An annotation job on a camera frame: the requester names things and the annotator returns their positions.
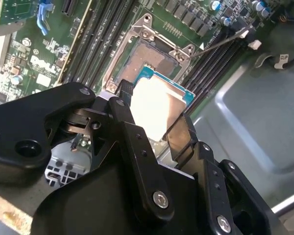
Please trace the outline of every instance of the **pcie slot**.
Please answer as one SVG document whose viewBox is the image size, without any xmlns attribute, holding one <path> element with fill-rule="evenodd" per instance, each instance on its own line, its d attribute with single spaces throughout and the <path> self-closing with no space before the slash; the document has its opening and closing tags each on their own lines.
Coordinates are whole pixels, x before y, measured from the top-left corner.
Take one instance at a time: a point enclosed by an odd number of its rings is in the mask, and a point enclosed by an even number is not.
<svg viewBox="0 0 294 235">
<path fill-rule="evenodd" d="M 89 47 L 87 48 L 87 52 L 84 55 L 81 66 L 77 70 L 76 76 L 74 78 L 75 81 L 88 85 L 85 83 L 86 82 L 85 74 L 91 67 L 91 62 L 93 60 L 93 57 L 98 56 L 97 55 L 98 46 L 102 42 L 102 39 L 104 35 L 106 34 L 107 29 L 109 28 L 110 22 L 113 19 L 119 5 L 120 3 L 115 3 L 115 1 L 113 0 L 108 2 L 107 7 L 105 8 L 106 10 L 104 11 L 103 16 L 100 18 L 100 22 L 94 31 L 94 36 L 92 37 L 90 41 Z"/>
<path fill-rule="evenodd" d="M 62 5 L 62 13 L 67 16 L 72 16 L 76 8 L 78 0 L 64 0 Z"/>
<path fill-rule="evenodd" d="M 204 82 L 196 88 L 195 99 L 188 107 L 187 113 L 190 114 L 210 93 L 210 91 L 217 85 L 217 83 L 223 78 L 228 70 L 235 64 L 237 59 L 244 52 L 245 44 L 241 42 L 235 42 L 226 55 L 219 60 L 218 64 L 212 70 L 209 75 L 205 76 Z"/>
<path fill-rule="evenodd" d="M 112 37 L 106 38 L 104 42 L 108 42 L 107 44 L 102 44 L 99 48 L 100 55 L 98 58 L 96 58 L 96 61 L 93 63 L 95 66 L 93 68 L 93 72 L 88 76 L 87 82 L 89 82 L 90 87 L 93 89 L 93 87 L 98 83 L 99 73 L 101 72 L 103 66 L 106 64 L 107 59 L 110 58 L 109 55 L 112 52 L 113 45 L 117 43 L 117 40 L 119 39 L 119 34 L 122 31 L 123 28 L 123 22 L 125 21 L 127 14 L 132 10 L 133 6 L 135 4 L 135 0 L 129 0 L 127 1 L 127 4 L 125 3 L 123 5 L 123 8 L 121 11 L 119 11 L 116 15 L 115 21 L 112 25 L 117 25 L 115 27 L 115 30 L 113 32 L 113 29 L 111 29 L 111 32 L 108 33 L 108 37 L 110 37 L 110 34 L 113 34 Z"/>
<path fill-rule="evenodd" d="M 85 19 L 85 22 L 88 22 L 88 24 L 85 26 L 85 29 L 82 30 L 83 34 L 81 37 L 79 37 L 78 41 L 75 44 L 78 47 L 73 48 L 72 50 L 72 53 L 70 56 L 72 56 L 73 58 L 72 59 L 69 58 L 70 66 L 65 71 L 65 74 L 63 75 L 64 83 L 74 81 L 77 68 L 81 66 L 81 62 L 84 58 L 84 55 L 86 54 L 86 50 L 89 47 L 90 40 L 93 37 L 93 32 L 99 24 L 98 19 L 101 18 L 106 5 L 103 7 L 102 11 L 100 11 L 100 7 L 101 7 L 101 2 L 96 1 L 95 5 L 92 7 L 93 8 L 92 13 L 89 14 L 88 16 L 88 20 Z"/>
</svg>

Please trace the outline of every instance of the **electrolytic capacitor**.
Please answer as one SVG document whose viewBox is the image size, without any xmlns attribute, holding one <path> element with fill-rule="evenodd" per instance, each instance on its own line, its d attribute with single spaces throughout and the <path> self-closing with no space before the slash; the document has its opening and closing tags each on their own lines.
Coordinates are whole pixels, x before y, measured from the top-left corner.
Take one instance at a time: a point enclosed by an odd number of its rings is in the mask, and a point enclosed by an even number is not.
<svg viewBox="0 0 294 235">
<path fill-rule="evenodd" d="M 261 18 L 267 18 L 270 14 L 270 9 L 268 7 L 266 7 L 265 9 L 263 9 L 262 11 L 259 11 L 258 12 L 258 15 L 261 17 Z"/>
<path fill-rule="evenodd" d="M 209 3 L 209 9 L 212 11 L 219 11 L 221 3 L 219 1 L 211 1 Z"/>
<path fill-rule="evenodd" d="M 259 12 L 259 11 L 262 11 L 264 8 L 265 8 L 265 4 L 262 1 L 255 0 L 251 3 L 251 9 L 253 11 Z"/>
<path fill-rule="evenodd" d="M 230 26 L 230 24 L 231 24 L 231 20 L 230 20 L 230 18 L 227 18 L 227 17 L 225 17 L 225 16 L 222 16 L 222 17 L 220 18 L 220 22 L 221 22 L 221 24 L 223 24 L 223 25 L 226 26 L 226 27 Z"/>
</svg>

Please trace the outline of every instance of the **black connector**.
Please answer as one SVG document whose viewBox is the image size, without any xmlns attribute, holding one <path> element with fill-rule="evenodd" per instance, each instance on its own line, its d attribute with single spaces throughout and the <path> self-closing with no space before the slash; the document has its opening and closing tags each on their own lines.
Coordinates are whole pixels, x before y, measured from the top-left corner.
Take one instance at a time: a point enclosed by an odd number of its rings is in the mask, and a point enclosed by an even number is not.
<svg viewBox="0 0 294 235">
<path fill-rule="evenodd" d="M 78 0 L 64 0 L 63 6 L 62 6 L 62 13 L 66 16 L 72 16 Z"/>
</svg>

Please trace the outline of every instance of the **screw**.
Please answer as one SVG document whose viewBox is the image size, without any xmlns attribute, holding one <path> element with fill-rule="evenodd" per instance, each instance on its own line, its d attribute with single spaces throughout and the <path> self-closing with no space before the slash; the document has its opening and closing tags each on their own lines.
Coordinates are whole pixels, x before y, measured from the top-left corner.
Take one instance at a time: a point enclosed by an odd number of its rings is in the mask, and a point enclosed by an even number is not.
<svg viewBox="0 0 294 235">
<path fill-rule="evenodd" d="M 184 55 L 182 55 L 182 54 L 177 54 L 176 57 L 177 57 L 177 60 L 180 62 L 183 62 L 185 60 Z"/>
<path fill-rule="evenodd" d="M 79 89 L 79 91 L 82 92 L 85 95 L 90 95 L 90 92 L 87 90 L 87 88 Z"/>
<path fill-rule="evenodd" d="M 142 32 L 142 36 L 143 36 L 143 38 L 147 38 L 147 37 L 149 36 L 148 31 L 147 31 L 147 30 L 144 30 L 144 31 Z"/>
<path fill-rule="evenodd" d="M 206 149 L 207 151 L 209 151 L 209 150 L 210 150 L 209 146 L 208 146 L 208 145 L 206 145 L 205 143 L 204 143 L 202 146 L 203 146 L 203 147 L 204 147 L 204 149 Z"/>
<path fill-rule="evenodd" d="M 231 226 L 226 218 L 224 218 L 222 215 L 219 215 L 217 217 L 217 221 L 223 231 L 225 231 L 227 234 L 231 232 Z"/>
<path fill-rule="evenodd" d="M 101 123 L 98 122 L 98 121 L 95 121 L 94 123 L 92 123 L 92 129 L 93 129 L 93 130 L 97 130 L 97 129 L 99 129 L 100 126 L 101 126 Z"/>
<path fill-rule="evenodd" d="M 229 166 L 231 167 L 231 169 L 235 170 L 235 166 L 233 163 L 229 163 Z"/>
<path fill-rule="evenodd" d="M 124 106 L 124 102 L 123 102 L 123 100 L 118 99 L 118 100 L 117 100 L 117 103 L 118 103 L 119 105 L 121 105 L 121 106 Z"/>
<path fill-rule="evenodd" d="M 152 195 L 152 198 L 153 198 L 154 203 L 158 207 L 160 207 L 162 209 L 168 208 L 169 201 L 167 199 L 167 196 L 162 191 L 154 192 Z"/>
</svg>

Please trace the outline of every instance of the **gray metal panel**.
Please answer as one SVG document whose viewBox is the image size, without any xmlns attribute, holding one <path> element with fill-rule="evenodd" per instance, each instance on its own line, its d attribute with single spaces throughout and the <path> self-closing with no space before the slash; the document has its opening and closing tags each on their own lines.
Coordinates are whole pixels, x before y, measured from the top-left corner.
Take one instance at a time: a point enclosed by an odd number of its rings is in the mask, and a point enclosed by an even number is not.
<svg viewBox="0 0 294 235">
<path fill-rule="evenodd" d="M 270 44 L 293 57 L 294 28 L 277 27 Z M 294 67 L 277 71 L 252 65 L 250 60 L 235 72 L 195 127 L 215 158 L 235 162 L 273 207 L 294 194 Z"/>
</svg>

